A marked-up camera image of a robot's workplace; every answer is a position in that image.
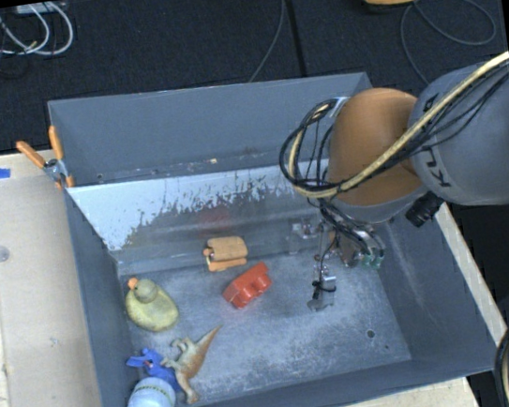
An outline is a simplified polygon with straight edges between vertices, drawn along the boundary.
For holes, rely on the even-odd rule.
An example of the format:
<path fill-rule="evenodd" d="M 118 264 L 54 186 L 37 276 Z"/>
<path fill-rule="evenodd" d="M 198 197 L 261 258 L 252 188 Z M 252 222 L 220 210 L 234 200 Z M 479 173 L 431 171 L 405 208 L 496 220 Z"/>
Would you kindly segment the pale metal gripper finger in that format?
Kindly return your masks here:
<path fill-rule="evenodd" d="M 312 283 L 312 296 L 307 307 L 314 312 L 322 311 L 335 304 L 337 280 L 335 276 L 323 276 Z"/>
<path fill-rule="evenodd" d="M 290 254 L 298 253 L 316 246 L 319 231 L 311 222 L 292 223 L 287 236 Z"/>

